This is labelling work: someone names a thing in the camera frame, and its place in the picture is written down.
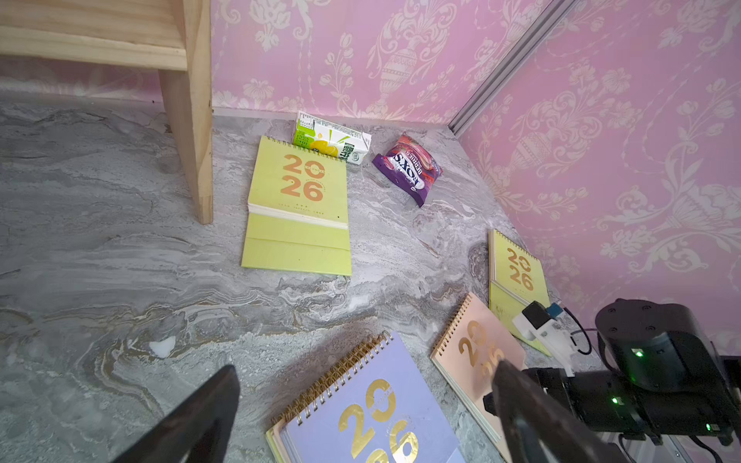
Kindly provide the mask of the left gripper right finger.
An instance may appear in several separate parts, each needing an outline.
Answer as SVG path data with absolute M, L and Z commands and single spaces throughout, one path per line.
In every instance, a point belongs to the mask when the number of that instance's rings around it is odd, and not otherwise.
M 619 447 L 600 440 L 524 372 L 503 360 L 492 380 L 513 462 L 623 462 Z

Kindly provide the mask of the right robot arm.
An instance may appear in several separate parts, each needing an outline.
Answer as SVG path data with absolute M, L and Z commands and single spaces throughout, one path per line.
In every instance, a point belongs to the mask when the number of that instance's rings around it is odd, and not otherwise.
M 528 368 L 530 381 L 597 432 L 660 442 L 665 435 L 740 436 L 740 359 L 721 356 L 691 310 L 622 299 L 596 314 L 604 370 Z

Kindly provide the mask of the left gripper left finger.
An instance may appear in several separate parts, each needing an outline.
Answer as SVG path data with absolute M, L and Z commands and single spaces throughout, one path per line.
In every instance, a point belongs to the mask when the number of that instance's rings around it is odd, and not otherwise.
M 115 458 L 117 462 L 223 462 L 239 408 L 233 365 L 207 382 Z

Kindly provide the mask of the purple calendar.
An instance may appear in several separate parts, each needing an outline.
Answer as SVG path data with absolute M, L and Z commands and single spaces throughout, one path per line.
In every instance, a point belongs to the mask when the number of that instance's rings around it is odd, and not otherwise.
M 357 345 L 277 418 L 283 462 L 460 462 L 457 436 L 396 332 Z

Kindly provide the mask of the pink calendar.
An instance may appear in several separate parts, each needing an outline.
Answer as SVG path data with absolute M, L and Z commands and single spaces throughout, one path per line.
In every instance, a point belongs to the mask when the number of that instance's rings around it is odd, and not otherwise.
M 511 461 L 501 420 L 484 409 L 484 397 L 492 392 L 494 373 L 501 361 L 525 368 L 526 351 L 518 339 L 471 292 L 444 329 L 430 359 L 501 457 Z

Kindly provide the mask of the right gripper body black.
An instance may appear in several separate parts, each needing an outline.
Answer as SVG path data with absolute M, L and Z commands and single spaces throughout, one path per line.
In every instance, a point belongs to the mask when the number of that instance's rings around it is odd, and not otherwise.
M 634 395 L 607 370 L 568 376 L 562 368 L 526 368 L 522 373 L 592 431 L 637 430 Z

